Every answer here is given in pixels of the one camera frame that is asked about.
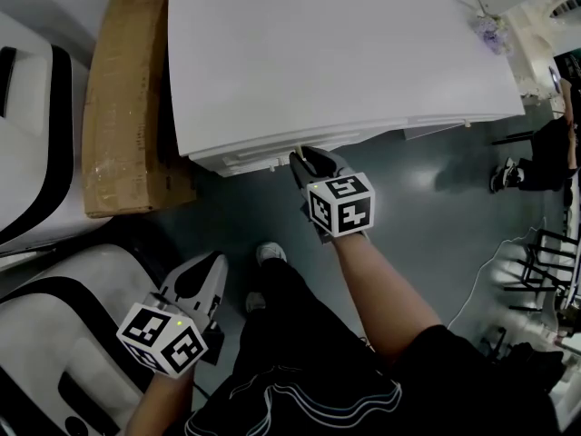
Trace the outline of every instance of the brown cardboard box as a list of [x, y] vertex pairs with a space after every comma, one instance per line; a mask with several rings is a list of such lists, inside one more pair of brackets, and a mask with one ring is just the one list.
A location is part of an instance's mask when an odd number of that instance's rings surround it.
[[84, 209], [101, 218], [195, 199], [178, 155], [167, 69], [168, 0], [111, 0], [84, 106]]

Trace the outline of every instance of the floor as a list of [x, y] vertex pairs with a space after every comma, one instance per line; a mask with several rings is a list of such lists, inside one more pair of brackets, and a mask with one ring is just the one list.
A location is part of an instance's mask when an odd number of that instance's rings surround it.
[[[506, 134], [536, 130], [552, 119], [549, 103], [527, 116], [457, 127], [406, 141], [393, 131], [338, 152], [364, 172], [377, 193], [371, 240], [448, 324], [466, 302], [478, 269], [502, 241], [527, 234], [546, 217], [562, 226], [562, 193], [488, 190], [491, 169], [507, 156], [530, 157], [530, 143], [491, 146]], [[302, 198], [288, 167], [222, 179], [200, 170], [199, 200], [147, 218], [184, 258], [221, 250], [230, 263], [226, 302], [217, 319], [226, 341], [217, 367], [196, 381], [212, 392], [229, 374], [243, 325], [241, 307], [255, 274], [254, 247], [280, 243], [314, 293], [356, 334], [363, 331], [332, 246], [321, 245], [300, 213]]]

